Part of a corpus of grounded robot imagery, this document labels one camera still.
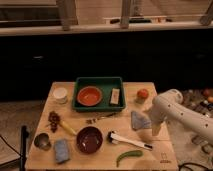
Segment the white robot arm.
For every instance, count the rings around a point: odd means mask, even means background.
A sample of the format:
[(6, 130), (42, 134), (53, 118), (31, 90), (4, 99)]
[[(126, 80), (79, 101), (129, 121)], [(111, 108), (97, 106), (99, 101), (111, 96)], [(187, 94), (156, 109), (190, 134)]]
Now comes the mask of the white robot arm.
[(170, 116), (208, 141), (213, 141), (213, 119), (187, 109), (182, 102), (183, 95), (177, 89), (170, 89), (153, 98), (150, 108), (152, 135), (159, 134), (161, 124), (167, 116)]

